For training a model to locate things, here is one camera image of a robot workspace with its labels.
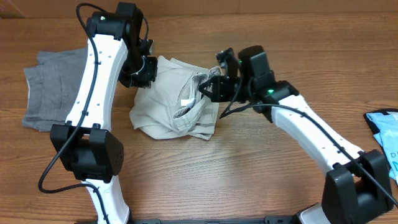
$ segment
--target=wooden table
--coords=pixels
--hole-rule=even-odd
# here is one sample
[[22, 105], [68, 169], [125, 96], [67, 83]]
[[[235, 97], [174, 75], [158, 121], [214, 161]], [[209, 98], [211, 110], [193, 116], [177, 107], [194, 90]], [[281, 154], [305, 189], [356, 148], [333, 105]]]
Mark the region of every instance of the wooden table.
[[[363, 114], [398, 108], [398, 13], [150, 17], [156, 55], [202, 67], [215, 53], [263, 45], [278, 80], [288, 80], [347, 140], [378, 149]], [[23, 128], [23, 68], [40, 50], [84, 47], [77, 19], [0, 21], [0, 223], [73, 223], [96, 213], [86, 189], [45, 195], [37, 181], [55, 154], [48, 133]], [[135, 88], [118, 85], [113, 134], [124, 144], [120, 173], [134, 218], [260, 218], [320, 202], [324, 178], [281, 129], [252, 110], [217, 121], [210, 141], [156, 141], [133, 130]], [[220, 112], [225, 108], [221, 104]], [[54, 189], [78, 181], [57, 162]], [[396, 223], [394, 210], [373, 223]]]

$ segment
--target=light blue fabric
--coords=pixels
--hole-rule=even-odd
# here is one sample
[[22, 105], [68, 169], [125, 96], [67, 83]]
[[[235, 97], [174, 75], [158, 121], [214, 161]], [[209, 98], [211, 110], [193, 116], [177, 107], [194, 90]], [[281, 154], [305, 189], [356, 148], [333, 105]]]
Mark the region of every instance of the light blue fabric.
[[383, 147], [390, 163], [392, 169], [389, 176], [396, 180], [398, 176], [398, 116], [382, 113], [368, 113], [366, 116], [380, 129], [380, 133], [373, 137]]

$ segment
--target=light gray fabric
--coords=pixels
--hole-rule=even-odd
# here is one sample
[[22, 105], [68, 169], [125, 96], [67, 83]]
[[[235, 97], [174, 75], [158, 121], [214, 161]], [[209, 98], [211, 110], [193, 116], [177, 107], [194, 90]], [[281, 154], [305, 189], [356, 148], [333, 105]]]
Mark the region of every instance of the light gray fabric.
[[87, 48], [39, 52], [39, 65], [24, 69], [29, 87], [24, 127], [50, 131], [53, 124], [65, 123], [79, 91], [86, 58]]
[[[154, 139], [185, 135], [209, 140], [214, 134], [218, 103], [212, 103], [198, 91], [199, 84], [221, 69], [190, 65], [174, 58], [158, 58], [157, 78], [151, 89], [138, 89], [130, 119]], [[192, 105], [182, 100], [194, 99]]]

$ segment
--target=folded cloth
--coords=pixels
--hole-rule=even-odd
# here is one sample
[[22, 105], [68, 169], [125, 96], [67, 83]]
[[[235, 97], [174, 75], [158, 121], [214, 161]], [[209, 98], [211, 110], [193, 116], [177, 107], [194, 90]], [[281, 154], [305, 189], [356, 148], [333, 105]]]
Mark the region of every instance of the folded cloth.
[[24, 69], [29, 88], [24, 127], [50, 131], [53, 124], [65, 123], [80, 87], [86, 58], [87, 48], [39, 52], [39, 65]]
[[390, 177], [398, 178], [398, 110], [383, 109], [365, 114], [376, 141], [390, 164]]
[[218, 103], [212, 103], [198, 87], [212, 75], [221, 75], [221, 69], [209, 70], [160, 56], [156, 82], [151, 89], [137, 91], [130, 111], [134, 129], [154, 139], [191, 135], [209, 140], [215, 131]]

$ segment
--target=dark gray cloth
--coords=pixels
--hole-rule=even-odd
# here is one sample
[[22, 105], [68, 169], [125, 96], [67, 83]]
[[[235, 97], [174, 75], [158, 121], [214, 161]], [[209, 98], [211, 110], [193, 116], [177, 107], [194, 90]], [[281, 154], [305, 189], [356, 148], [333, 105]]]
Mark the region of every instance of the dark gray cloth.
[[39, 52], [39, 65], [24, 69], [29, 87], [24, 127], [50, 131], [53, 124], [65, 123], [79, 91], [86, 59], [87, 48]]

